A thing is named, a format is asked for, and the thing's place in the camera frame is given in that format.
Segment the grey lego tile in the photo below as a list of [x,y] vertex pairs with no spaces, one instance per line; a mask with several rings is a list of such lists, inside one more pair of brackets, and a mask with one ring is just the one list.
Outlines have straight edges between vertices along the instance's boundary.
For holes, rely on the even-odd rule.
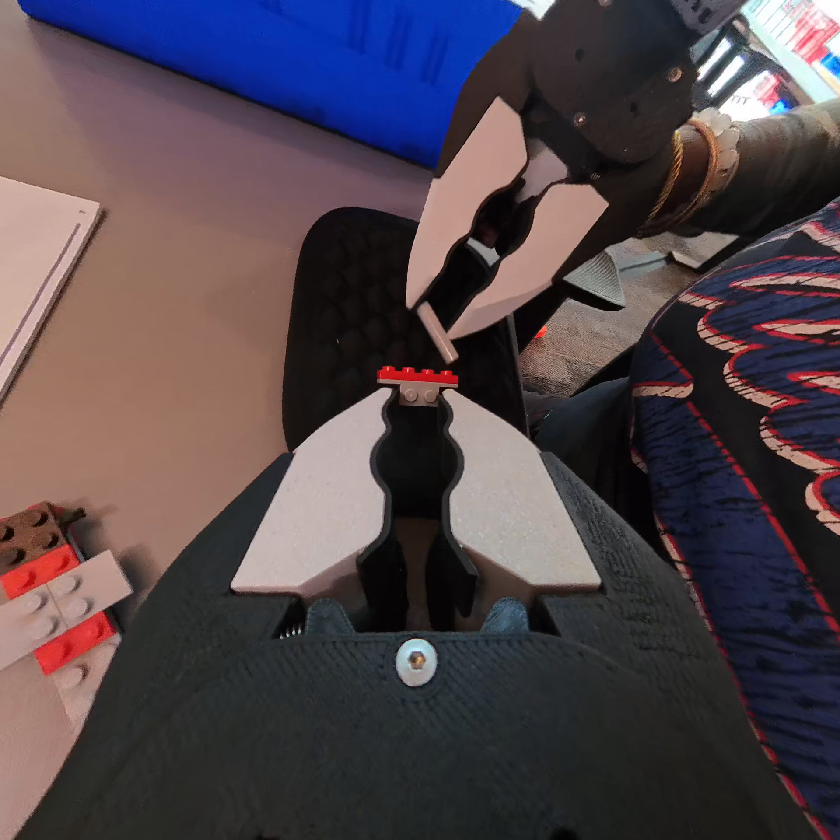
[[423,324],[443,363],[447,367],[452,366],[458,360],[459,353],[428,301],[424,301],[417,306],[416,315]]

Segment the long grey lego chassis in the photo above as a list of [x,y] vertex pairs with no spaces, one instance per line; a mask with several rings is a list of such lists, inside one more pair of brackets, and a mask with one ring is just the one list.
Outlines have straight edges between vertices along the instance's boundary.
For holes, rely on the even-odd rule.
[[32,660],[78,732],[122,641],[133,587],[110,550],[87,556],[83,507],[42,501],[1,518],[1,670]]

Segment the small red grey lego assembly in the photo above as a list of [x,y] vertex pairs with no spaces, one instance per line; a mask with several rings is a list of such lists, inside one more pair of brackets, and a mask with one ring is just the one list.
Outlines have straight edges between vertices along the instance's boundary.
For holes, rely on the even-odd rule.
[[376,382],[395,389],[400,406],[436,407],[443,391],[458,388],[459,377],[449,370],[417,371],[414,368],[396,369],[387,365],[376,372]]

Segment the blue plastic bin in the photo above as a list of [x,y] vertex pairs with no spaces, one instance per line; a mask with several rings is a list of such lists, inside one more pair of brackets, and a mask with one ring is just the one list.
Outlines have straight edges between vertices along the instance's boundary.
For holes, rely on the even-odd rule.
[[433,168],[505,1],[21,1],[26,15]]

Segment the black textured mat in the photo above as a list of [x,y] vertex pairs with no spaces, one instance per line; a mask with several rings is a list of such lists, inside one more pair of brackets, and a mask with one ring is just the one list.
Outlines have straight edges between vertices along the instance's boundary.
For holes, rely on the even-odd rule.
[[293,288],[282,380],[287,449],[371,394],[378,370],[452,370],[458,390],[520,432],[527,430],[519,350],[505,320],[455,341],[442,362],[405,306],[417,222],[363,207],[334,209],[303,240]]

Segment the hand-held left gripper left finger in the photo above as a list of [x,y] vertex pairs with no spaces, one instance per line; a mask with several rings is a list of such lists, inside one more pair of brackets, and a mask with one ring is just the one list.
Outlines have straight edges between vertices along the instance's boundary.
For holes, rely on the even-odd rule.
[[232,592],[290,595],[306,606],[333,599],[363,628],[404,629],[406,562],[377,464],[395,396],[378,388],[291,454]]

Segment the person's printed black shirt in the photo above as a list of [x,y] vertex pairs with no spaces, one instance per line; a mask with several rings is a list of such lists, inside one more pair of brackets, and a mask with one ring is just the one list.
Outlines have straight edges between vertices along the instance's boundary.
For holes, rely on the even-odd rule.
[[838,838],[839,210],[666,304],[637,344],[633,460],[753,733]]

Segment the person's leg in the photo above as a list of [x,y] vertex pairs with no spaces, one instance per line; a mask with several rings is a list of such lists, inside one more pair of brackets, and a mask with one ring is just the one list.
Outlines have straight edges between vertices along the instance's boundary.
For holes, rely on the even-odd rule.
[[532,441],[562,461],[639,534],[649,498],[645,474],[631,454],[631,389],[627,377],[568,396],[524,393]]

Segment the open instruction booklet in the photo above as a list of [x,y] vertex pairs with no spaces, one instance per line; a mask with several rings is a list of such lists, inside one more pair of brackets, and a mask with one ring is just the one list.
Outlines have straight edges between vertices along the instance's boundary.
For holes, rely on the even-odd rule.
[[1,178],[1,400],[102,216],[94,201]]

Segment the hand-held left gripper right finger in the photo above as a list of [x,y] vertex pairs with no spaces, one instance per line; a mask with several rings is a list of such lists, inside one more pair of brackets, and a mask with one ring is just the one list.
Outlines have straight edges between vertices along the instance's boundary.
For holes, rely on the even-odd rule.
[[602,577],[530,439],[457,391],[441,395],[444,492],[427,561],[434,629],[472,631],[512,598],[591,594]]

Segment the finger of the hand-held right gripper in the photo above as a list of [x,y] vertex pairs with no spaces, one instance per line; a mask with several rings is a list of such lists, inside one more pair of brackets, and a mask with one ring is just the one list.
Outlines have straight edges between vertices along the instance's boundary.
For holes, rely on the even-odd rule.
[[467,240],[481,208],[516,182],[529,161],[519,113],[495,98],[443,174],[429,186],[406,270],[406,308],[415,309]]
[[490,284],[468,303],[449,338],[459,340],[505,319],[550,288],[554,276],[607,209],[590,184],[571,182],[568,167],[542,141],[528,141],[517,209],[529,222],[521,243],[500,257]]

